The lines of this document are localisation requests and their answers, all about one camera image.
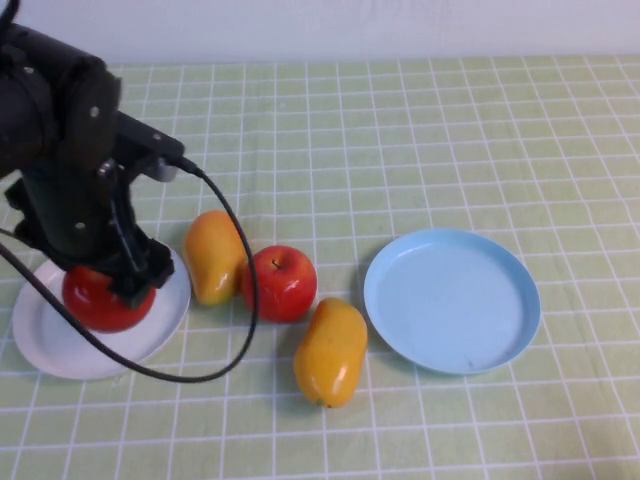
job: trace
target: light blue plastic plate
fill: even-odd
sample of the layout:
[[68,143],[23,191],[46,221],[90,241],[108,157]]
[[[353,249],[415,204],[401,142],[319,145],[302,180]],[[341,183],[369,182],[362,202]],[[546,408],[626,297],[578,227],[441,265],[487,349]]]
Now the light blue plastic plate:
[[540,297],[525,267],[491,240],[423,230],[384,247],[364,285],[380,336],[427,369],[468,375],[516,358],[535,337]]

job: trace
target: plate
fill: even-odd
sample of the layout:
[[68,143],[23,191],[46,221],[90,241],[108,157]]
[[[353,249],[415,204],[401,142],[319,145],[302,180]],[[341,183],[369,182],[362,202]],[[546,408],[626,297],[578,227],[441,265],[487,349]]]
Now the plate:
[[367,270],[364,301],[393,350],[444,374],[508,363],[540,325],[527,269],[497,243],[461,230],[421,230],[389,243]]
[[[113,351],[137,363],[162,348],[184,318],[191,301],[191,283],[182,259],[172,253],[175,272],[158,289],[153,306],[129,330],[94,335]],[[47,261],[36,276],[60,299],[64,271]],[[50,375],[72,380],[94,380],[123,373],[126,367],[98,351],[26,283],[12,315],[13,336],[25,359]]]

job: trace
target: green checkered tablecloth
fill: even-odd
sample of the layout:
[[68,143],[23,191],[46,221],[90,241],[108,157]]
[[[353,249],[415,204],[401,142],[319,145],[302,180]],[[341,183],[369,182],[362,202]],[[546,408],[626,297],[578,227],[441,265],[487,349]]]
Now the green checkered tablecloth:
[[[320,297],[361,306],[382,246],[456,227],[523,261],[543,323],[512,364],[469,378],[415,369],[372,331],[355,397],[323,411],[292,375],[305,325],[261,325],[249,358],[205,385],[43,375],[13,341],[23,281],[2,263],[0,477],[640,478],[640,56],[114,71],[123,110],[185,143],[254,248],[314,260]],[[183,175],[138,180],[134,200],[144,229],[176,248],[220,208]],[[0,215],[18,220],[6,204]],[[214,370],[246,326],[240,302],[193,305],[150,364]]]

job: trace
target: mango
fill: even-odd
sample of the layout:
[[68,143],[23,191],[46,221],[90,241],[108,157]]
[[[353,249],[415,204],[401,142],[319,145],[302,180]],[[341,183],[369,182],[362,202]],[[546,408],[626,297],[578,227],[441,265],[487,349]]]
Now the mango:
[[293,359],[306,399],[327,408],[346,405],[360,381],[367,344],[367,324],[358,309],[338,298],[321,300]]
[[239,292],[247,256],[226,212],[211,210],[198,216],[187,231],[183,254],[201,305],[229,302]]

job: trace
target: plate rim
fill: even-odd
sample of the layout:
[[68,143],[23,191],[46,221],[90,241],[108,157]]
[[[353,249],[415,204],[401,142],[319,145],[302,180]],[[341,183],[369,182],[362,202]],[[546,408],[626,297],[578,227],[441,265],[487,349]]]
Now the plate rim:
[[[527,283],[527,286],[525,287],[524,290],[528,291],[529,293],[532,293],[533,298],[535,300],[536,311],[534,312],[533,315],[527,316],[528,321],[533,322],[535,324],[535,328],[533,328],[530,336],[521,337],[526,339],[526,342],[524,343],[524,345],[521,348],[514,350],[514,352],[511,352],[511,354],[506,356],[504,360],[494,363],[488,367],[476,368],[476,369],[463,369],[463,370],[454,370],[454,369],[444,370],[441,368],[435,368],[433,366],[430,366],[425,362],[420,362],[416,358],[412,358],[411,356],[408,356],[400,352],[398,349],[396,349],[394,345],[392,345],[389,342],[389,340],[381,333],[381,330],[379,328],[379,325],[380,325],[379,315],[374,316],[371,314],[371,312],[374,311],[374,309],[370,305],[373,302],[372,295],[374,294],[374,291],[375,291],[374,287],[372,286],[372,282],[373,282],[372,277],[373,277],[373,274],[375,273],[375,270],[380,268],[383,265],[383,262],[385,262],[383,258],[388,255],[387,252],[392,250],[399,242],[406,241],[407,238],[411,238],[411,237],[419,238],[422,236],[425,236],[427,238],[437,238],[440,236],[446,236],[446,235],[452,235],[452,234],[460,237],[466,237],[474,241],[480,241],[487,245],[491,245],[493,248],[496,248],[502,254],[506,255],[506,257],[510,258],[514,262],[514,264],[520,269],[521,273],[524,274],[524,278],[526,279],[526,283]],[[523,291],[522,286],[518,286],[517,289],[518,291]],[[456,228],[427,228],[422,230],[416,230],[416,231],[407,233],[405,235],[400,235],[394,238],[393,240],[391,240],[389,243],[387,243],[383,248],[381,248],[376,253],[373,260],[369,263],[369,266],[367,267],[367,272],[365,274],[365,279],[363,282],[363,302],[364,302],[365,311],[367,312],[367,317],[369,318],[371,325],[376,330],[380,338],[385,342],[385,344],[393,352],[405,358],[406,360],[408,360],[409,362],[413,363],[416,366],[419,366],[428,371],[431,371],[437,374],[442,374],[442,375],[452,375],[452,376],[476,375],[476,374],[486,373],[486,372],[495,370],[497,368],[507,365],[510,362],[513,362],[520,355],[522,355],[533,343],[533,341],[535,340],[540,330],[540,326],[542,323],[542,303],[541,303],[540,292],[536,284],[536,281],[533,278],[533,275],[526,268],[526,266],[509,249],[499,244],[498,242],[484,235],[477,234],[473,231],[456,229]]]
[[[170,249],[170,250],[171,250],[172,259],[174,261],[176,271],[178,269],[181,270],[182,275],[186,275],[187,280],[189,280],[189,275],[186,270],[186,265],[184,264],[184,261],[175,250],[173,249]],[[55,265],[55,263],[53,263],[50,259],[47,259],[42,263],[42,265],[40,265],[34,271],[34,275],[36,275],[36,277],[38,277],[38,279],[40,279],[41,281],[45,281],[45,286],[49,288],[48,283],[51,282],[56,275],[60,274],[60,272],[61,272],[61,269],[57,265]],[[129,370],[127,367],[125,367],[124,365],[120,365],[117,362],[115,362],[115,366],[112,369],[109,369],[109,370],[105,369],[104,371],[102,371],[102,373],[97,373],[93,375],[83,375],[83,374],[64,375],[64,374],[61,374],[59,369],[47,368],[46,362],[40,361],[43,358],[45,358],[44,356],[38,356],[38,355],[34,356],[29,353],[30,347],[25,348],[25,343],[24,343],[26,341],[25,338],[29,336],[28,333],[25,333],[26,329],[20,329],[19,327],[16,327],[16,325],[18,325],[21,321],[21,319],[18,318],[18,315],[22,313],[21,311],[19,312],[19,308],[17,307],[21,302],[25,302],[25,297],[30,293],[35,293],[39,297],[39,301],[35,305],[29,305],[31,308],[41,310],[43,307],[46,307],[47,305],[46,300],[35,290],[35,288],[29,282],[24,281],[12,307],[11,331],[12,331],[13,339],[18,351],[23,356],[23,358],[29,364],[31,364],[31,366],[33,366],[39,372],[47,375],[51,375],[52,377],[61,378],[65,380],[79,380],[79,381],[104,380],[108,378],[117,377],[118,375],[122,375],[123,373]],[[151,358],[154,354],[156,354],[164,346],[167,345],[167,343],[171,340],[171,338],[173,338],[176,331],[184,321],[184,318],[187,312],[189,311],[190,303],[191,303],[191,287],[189,287],[188,295],[185,296],[185,302],[183,307],[179,310],[181,313],[180,319],[175,321],[174,325],[171,328],[167,329],[164,339],[162,339],[162,341],[156,342],[155,348],[152,348],[148,353],[144,354],[139,358],[134,358],[133,360],[136,363],[143,364],[146,360]]]

